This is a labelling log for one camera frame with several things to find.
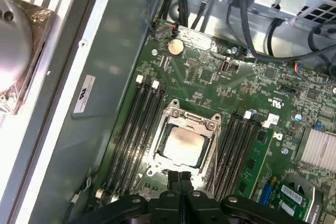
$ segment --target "green circuit board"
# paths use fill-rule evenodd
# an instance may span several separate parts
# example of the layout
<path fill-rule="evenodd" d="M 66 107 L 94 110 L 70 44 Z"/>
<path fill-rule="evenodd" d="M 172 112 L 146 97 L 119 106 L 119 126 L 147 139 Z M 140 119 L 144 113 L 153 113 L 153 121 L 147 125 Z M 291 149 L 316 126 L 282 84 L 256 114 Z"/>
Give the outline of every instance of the green circuit board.
<path fill-rule="evenodd" d="M 158 20 L 156 25 L 157 29 L 161 29 L 170 23 Z M 334 173 L 295 160 L 305 128 L 319 123 L 323 125 L 323 130 L 335 132 L 334 87 L 315 86 L 302 81 L 290 63 L 256 62 L 239 45 L 181 26 L 178 30 L 175 38 L 183 41 L 184 51 L 177 57 L 172 57 L 167 50 L 167 42 L 172 36 L 169 29 L 156 36 L 148 36 L 114 127 L 96 189 L 104 187 L 118 134 L 129 113 L 136 89 L 136 77 L 142 75 L 159 80 L 166 86 L 161 110 L 173 99 L 178 99 L 183 109 L 204 117 L 219 113 L 222 134 L 230 116 L 238 108 L 252 111 L 261 122 L 268 120 L 270 114 L 278 116 L 277 122 L 262 128 L 263 136 L 253 141 L 235 193 L 258 200 L 265 180 L 272 176 L 281 180 L 287 173 L 293 173 L 319 188 L 326 188 L 323 210 L 336 214 Z M 229 66 L 223 71 L 225 60 L 229 61 Z M 310 70 L 303 73 L 314 81 L 326 82 L 328 79 Z M 301 115 L 302 120 L 296 121 L 295 115 Z M 142 162 L 137 173 L 145 172 L 146 165 Z M 149 196 L 152 191 L 166 188 L 166 176 L 162 174 L 141 177 L 135 193 Z"/>

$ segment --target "motherboard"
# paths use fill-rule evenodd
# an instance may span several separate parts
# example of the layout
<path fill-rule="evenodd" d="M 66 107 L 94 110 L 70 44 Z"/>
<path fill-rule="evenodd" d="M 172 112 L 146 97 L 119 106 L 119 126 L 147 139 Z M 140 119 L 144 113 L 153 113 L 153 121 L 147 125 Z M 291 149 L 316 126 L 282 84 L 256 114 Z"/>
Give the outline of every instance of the motherboard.
<path fill-rule="evenodd" d="M 93 206 L 151 198 L 188 171 L 218 200 L 253 199 L 308 223 L 336 215 L 336 87 L 293 64 L 156 20 L 95 182 Z M 303 69 L 309 79 L 328 76 Z"/>

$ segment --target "sticker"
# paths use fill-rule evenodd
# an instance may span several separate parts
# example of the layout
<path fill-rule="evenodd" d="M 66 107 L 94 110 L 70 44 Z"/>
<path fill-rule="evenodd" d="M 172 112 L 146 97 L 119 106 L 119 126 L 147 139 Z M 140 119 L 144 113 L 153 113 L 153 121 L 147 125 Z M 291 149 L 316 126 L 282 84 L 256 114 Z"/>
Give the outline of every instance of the sticker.
<path fill-rule="evenodd" d="M 297 204 L 300 205 L 302 203 L 302 197 L 298 195 L 296 192 L 294 192 L 293 190 L 289 189 L 287 186 L 282 185 L 281 191 L 284 194 L 286 194 L 289 198 L 294 200 Z"/>
<path fill-rule="evenodd" d="M 92 86 L 94 83 L 94 80 L 96 78 L 94 76 L 86 75 L 85 81 L 83 83 L 83 86 L 80 90 L 79 97 L 77 99 L 77 103 L 74 109 L 74 113 L 83 113 L 85 106 L 88 102 Z"/>
<path fill-rule="evenodd" d="M 291 209 L 289 206 L 287 206 L 287 204 L 285 204 L 284 202 L 282 202 L 282 204 L 281 204 L 281 208 L 284 210 L 284 211 L 286 211 L 289 215 L 291 215 L 291 216 L 294 216 L 294 210 L 293 209 Z"/>

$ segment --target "ventilation holes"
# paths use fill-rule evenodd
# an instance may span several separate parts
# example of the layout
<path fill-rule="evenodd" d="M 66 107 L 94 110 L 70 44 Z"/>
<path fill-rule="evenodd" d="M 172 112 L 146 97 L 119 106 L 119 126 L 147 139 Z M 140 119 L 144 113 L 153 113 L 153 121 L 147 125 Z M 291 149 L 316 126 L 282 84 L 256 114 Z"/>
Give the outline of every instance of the ventilation holes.
<path fill-rule="evenodd" d="M 329 4 L 321 4 L 315 9 L 309 9 L 308 6 L 305 6 L 298 15 L 317 23 L 323 23 L 327 20 L 336 20 L 336 7 Z"/>

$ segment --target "capacitor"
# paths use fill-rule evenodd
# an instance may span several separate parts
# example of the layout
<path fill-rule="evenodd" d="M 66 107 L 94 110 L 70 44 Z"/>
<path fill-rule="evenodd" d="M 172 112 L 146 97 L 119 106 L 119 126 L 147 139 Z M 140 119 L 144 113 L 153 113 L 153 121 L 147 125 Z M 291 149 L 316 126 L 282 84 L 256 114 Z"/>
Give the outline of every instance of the capacitor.
<path fill-rule="evenodd" d="M 300 123 L 300 122 L 302 122 L 302 115 L 301 114 L 294 114 L 292 116 L 292 120 Z"/>

